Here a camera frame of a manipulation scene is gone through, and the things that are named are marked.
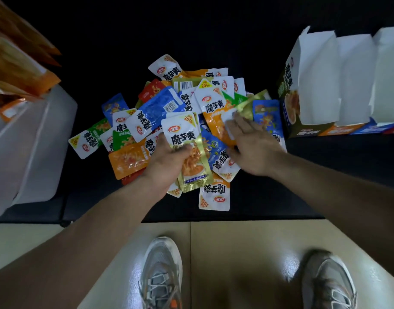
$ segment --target pile of snack packets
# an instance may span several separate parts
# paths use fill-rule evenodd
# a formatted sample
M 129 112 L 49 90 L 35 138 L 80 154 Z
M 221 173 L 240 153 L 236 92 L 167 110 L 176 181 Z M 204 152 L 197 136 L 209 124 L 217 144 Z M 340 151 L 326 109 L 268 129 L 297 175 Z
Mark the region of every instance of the pile of snack packets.
M 60 82 L 42 66 L 60 66 L 54 59 L 59 55 L 50 41 L 0 0 L 0 119 L 8 123 Z
M 285 148 L 279 101 L 270 100 L 267 90 L 247 93 L 244 79 L 228 76 L 228 68 L 184 71 L 164 55 L 148 69 L 161 80 L 146 84 L 136 108 L 128 108 L 117 94 L 102 105 L 106 118 L 69 143 L 82 159 L 104 144 L 115 176 L 123 184 L 147 167 L 161 133 L 173 149 L 190 144 L 192 153 L 167 193 L 180 197 L 200 188 L 200 209 L 229 211 L 230 182 L 240 167 L 226 152 L 236 141 L 225 121 L 239 111 Z

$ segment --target shoelace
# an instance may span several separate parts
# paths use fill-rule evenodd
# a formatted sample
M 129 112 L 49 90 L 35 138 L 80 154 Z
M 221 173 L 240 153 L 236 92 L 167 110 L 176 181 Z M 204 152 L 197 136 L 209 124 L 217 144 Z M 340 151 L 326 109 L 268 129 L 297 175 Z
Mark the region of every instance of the shoelace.
M 344 309 L 354 309 L 357 294 L 350 295 L 348 291 L 334 280 L 315 281 L 314 308 L 334 309 L 334 305 L 342 306 Z
M 154 279 L 158 279 L 162 277 L 163 281 L 159 284 L 153 284 Z M 173 299 L 175 293 L 178 290 L 178 286 L 174 286 L 174 288 L 171 285 L 167 284 L 167 281 L 169 280 L 169 274 L 164 273 L 164 274 L 157 274 L 150 279 L 148 279 L 148 290 L 147 290 L 147 295 L 145 297 L 141 297 L 141 300 L 143 301 L 143 305 L 145 305 L 148 309 L 160 309 L 166 306 L 167 303 L 170 303 L 171 300 Z M 165 294 L 163 294 L 160 297 L 152 296 L 152 291 L 156 288 L 165 288 Z M 143 295 L 143 291 L 140 287 L 140 281 L 138 281 L 138 290 L 140 292 L 140 295 Z M 157 302 L 158 301 L 164 301 L 165 303 L 163 306 L 160 308 L 157 307 Z

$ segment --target floor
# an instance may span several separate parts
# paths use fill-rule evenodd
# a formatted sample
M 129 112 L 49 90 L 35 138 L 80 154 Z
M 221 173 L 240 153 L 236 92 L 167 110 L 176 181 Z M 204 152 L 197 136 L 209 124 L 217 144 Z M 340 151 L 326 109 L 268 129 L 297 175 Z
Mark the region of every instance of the floor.
M 0 268 L 61 230 L 0 224 Z M 183 260 L 184 309 L 302 308 L 298 269 L 313 249 L 341 256 L 359 308 L 394 309 L 394 278 L 326 220 L 142 224 L 78 308 L 141 308 L 140 261 L 163 234 Z

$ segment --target brand logo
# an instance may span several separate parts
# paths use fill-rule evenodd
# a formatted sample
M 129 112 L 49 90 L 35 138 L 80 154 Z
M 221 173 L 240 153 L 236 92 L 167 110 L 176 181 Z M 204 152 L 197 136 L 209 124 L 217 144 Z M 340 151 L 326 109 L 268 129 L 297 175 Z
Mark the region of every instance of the brand logo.
M 162 73 L 162 72 L 164 72 L 166 70 L 166 68 L 163 66 L 163 67 L 160 67 L 158 70 L 157 70 L 157 73 L 158 74 L 160 74 L 160 73 Z
M 180 126 L 171 126 L 169 128 L 169 132 L 171 133 L 175 133 L 175 132 L 179 132 L 180 131 Z
M 217 203 L 222 203 L 222 202 L 225 201 L 225 198 L 222 197 L 222 196 L 216 196 L 216 197 L 214 198 L 214 201 L 216 201 Z

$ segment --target gray sneaker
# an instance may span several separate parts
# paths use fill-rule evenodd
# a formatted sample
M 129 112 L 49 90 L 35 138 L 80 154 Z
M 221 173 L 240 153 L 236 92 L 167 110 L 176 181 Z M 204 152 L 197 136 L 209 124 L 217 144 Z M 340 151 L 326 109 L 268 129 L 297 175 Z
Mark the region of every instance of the gray sneaker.
M 329 252 L 309 259 L 302 280 L 304 309 L 356 309 L 357 293 L 343 261 Z
M 183 263 L 177 245 L 166 236 L 154 239 L 143 261 L 138 282 L 144 309 L 182 309 Z

